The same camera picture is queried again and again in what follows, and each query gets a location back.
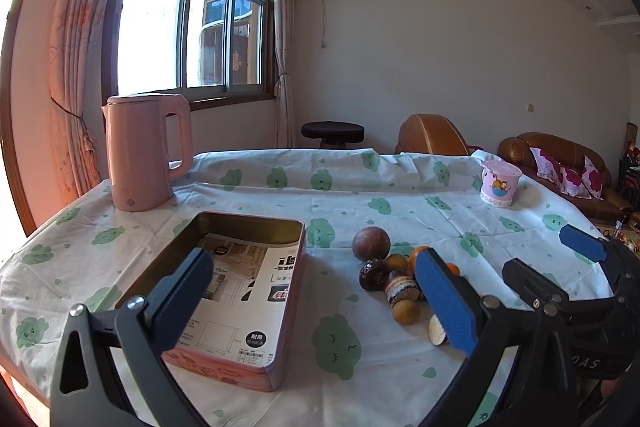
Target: pink electric kettle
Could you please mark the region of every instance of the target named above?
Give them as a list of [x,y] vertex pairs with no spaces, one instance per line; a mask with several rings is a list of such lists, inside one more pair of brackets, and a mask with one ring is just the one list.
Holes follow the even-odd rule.
[[[184,176],[193,164],[191,111],[181,94],[112,96],[102,108],[107,122],[107,158],[113,204],[120,210],[141,212],[168,201],[170,182]],[[178,116],[182,163],[169,168],[166,117]]]

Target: kettle handle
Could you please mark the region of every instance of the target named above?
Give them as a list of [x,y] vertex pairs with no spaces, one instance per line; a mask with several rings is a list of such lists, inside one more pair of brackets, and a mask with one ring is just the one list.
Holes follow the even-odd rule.
[[189,102],[181,94],[166,94],[160,102],[163,116],[175,113],[180,126],[180,150],[182,162],[174,169],[169,169],[169,181],[184,176],[193,165],[193,142],[191,140],[191,109]]

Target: window frame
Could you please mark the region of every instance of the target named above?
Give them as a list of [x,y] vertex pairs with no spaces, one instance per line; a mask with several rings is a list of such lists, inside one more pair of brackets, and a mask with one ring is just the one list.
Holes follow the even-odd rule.
[[[176,79],[180,84],[175,89],[155,92],[183,94],[190,102],[191,110],[217,107],[231,103],[252,102],[273,98],[276,60],[274,52],[273,0],[249,0],[261,6],[259,19],[256,73],[259,84],[233,84],[231,46],[232,37],[227,30],[232,29],[235,0],[226,0],[225,45],[223,50],[223,80],[220,86],[187,87],[187,31],[189,24],[190,0],[179,0],[178,28],[176,39]],[[123,0],[108,0],[105,10],[102,46],[102,101],[118,93],[118,36]]]

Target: metal screw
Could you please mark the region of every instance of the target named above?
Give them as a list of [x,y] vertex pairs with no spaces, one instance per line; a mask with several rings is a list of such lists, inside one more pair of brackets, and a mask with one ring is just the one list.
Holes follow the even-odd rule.
[[558,308],[551,303],[545,304],[545,307],[542,309],[545,311],[545,315],[549,315],[549,317],[555,317],[558,315]]
[[137,310],[139,308],[142,308],[144,304],[145,298],[140,295],[136,295],[127,301],[127,308],[129,308],[130,310]]
[[71,309],[69,309],[69,315],[72,317],[79,317],[82,313],[84,313],[84,304],[82,303],[74,304],[71,306]]
[[493,295],[487,295],[485,298],[483,298],[482,304],[484,304],[485,307],[489,308],[490,310],[496,310],[500,307],[500,301],[498,301],[498,298],[494,297]]

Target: throw pillow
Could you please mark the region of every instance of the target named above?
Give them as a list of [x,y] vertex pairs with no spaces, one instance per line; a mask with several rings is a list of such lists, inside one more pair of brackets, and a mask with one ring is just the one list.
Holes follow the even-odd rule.
[[582,173],[582,182],[591,196],[597,200],[602,199],[602,174],[598,172],[595,165],[588,156],[584,157],[584,172]]
[[560,192],[567,196],[573,196],[574,198],[590,200],[591,195],[587,187],[582,184],[580,174],[571,167],[562,166],[560,169],[562,171],[562,187],[560,187]]
[[531,147],[531,152],[538,166],[538,178],[549,180],[556,187],[562,188],[562,171],[560,164],[554,160],[553,156],[542,149]]

